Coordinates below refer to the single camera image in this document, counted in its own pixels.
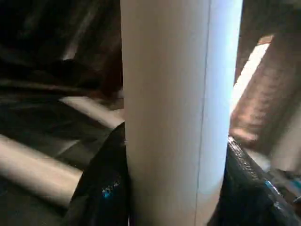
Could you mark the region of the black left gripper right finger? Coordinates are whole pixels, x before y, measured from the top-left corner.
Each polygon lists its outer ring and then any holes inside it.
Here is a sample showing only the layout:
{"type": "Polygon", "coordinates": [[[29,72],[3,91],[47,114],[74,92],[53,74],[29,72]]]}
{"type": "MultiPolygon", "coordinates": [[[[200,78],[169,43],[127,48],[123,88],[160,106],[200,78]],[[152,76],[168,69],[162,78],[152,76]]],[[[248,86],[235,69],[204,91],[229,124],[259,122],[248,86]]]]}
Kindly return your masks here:
{"type": "Polygon", "coordinates": [[[299,226],[295,213],[271,177],[228,138],[225,173],[218,205],[210,226],[299,226]]]}

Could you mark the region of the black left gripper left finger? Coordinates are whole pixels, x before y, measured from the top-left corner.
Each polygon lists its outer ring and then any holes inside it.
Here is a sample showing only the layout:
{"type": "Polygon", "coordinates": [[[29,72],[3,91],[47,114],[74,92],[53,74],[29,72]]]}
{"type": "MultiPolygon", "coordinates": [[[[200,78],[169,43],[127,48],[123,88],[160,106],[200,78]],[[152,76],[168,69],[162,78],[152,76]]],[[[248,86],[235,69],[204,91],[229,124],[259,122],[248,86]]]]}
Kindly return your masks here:
{"type": "Polygon", "coordinates": [[[80,177],[64,226],[126,226],[130,185],[125,124],[118,125],[80,177]]]}

